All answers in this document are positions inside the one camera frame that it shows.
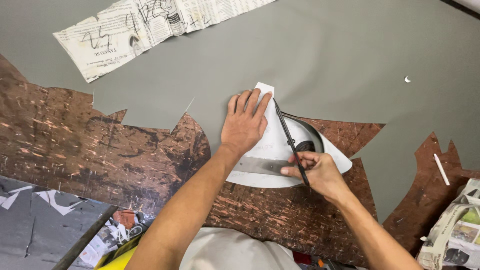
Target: person's left hand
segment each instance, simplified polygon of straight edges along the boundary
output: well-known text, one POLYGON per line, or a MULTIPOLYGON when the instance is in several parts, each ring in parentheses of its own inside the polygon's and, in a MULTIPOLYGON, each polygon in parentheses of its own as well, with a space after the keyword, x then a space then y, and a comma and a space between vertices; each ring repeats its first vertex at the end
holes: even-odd
POLYGON ((258 88, 253 91, 245 90, 241 95, 234 95, 228 102, 227 118, 222 129, 222 145, 234 151, 238 157, 243 156, 257 144, 267 127, 264 113, 272 92, 264 95, 257 110, 253 112, 259 95, 258 88))

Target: wrist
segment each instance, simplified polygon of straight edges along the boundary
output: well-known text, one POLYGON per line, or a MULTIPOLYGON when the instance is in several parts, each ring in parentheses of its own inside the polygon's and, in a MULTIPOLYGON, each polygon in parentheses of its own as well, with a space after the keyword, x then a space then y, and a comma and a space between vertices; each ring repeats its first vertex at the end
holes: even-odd
POLYGON ((237 163, 244 154, 238 149, 238 147, 235 147, 230 143, 222 143, 218 148, 217 153, 218 152, 225 153, 227 157, 234 159, 235 163, 237 163))
POLYGON ((330 198, 329 200, 339 210, 346 209, 350 207, 352 203, 358 201, 357 197, 350 190, 339 194, 336 198, 330 198))

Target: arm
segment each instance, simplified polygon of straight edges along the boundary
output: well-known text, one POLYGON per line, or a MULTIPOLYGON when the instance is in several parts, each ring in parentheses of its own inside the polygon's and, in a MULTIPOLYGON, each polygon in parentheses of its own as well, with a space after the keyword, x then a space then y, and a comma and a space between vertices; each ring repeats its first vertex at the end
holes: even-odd
MULTIPOLYGON (((422 270, 423 268, 363 207, 348 188, 329 154, 299 152, 310 187, 322 194, 342 213, 374 270, 422 270)), ((282 174, 302 179, 294 167, 282 168, 282 174)))
POLYGON ((179 268, 227 176, 264 134, 267 126, 264 112, 272 94, 265 94, 253 113, 259 95, 260 90, 255 89, 231 98, 218 151, 163 207, 142 237, 126 270, 179 268))

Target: yellow object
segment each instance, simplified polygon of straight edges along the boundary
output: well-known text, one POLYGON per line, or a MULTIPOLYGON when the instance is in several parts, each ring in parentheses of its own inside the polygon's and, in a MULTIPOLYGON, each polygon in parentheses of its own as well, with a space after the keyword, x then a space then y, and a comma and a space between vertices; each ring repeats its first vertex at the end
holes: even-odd
POLYGON ((138 235, 117 250, 108 252, 102 256, 94 270, 123 270, 137 249, 137 245, 142 236, 143 234, 138 235))
POLYGON ((115 260, 111 261, 109 264, 96 268, 98 270, 123 270, 125 266, 127 266, 128 261, 132 257, 134 251, 137 249, 137 247, 134 247, 133 249, 123 253, 122 255, 118 256, 115 260))

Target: white shirt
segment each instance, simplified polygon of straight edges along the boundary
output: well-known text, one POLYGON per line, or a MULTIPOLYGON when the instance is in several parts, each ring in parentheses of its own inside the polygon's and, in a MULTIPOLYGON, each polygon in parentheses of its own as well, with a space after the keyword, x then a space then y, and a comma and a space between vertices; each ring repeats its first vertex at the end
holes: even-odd
POLYGON ((187 248, 180 270, 299 270, 292 251, 260 242, 233 229, 201 228, 187 248))

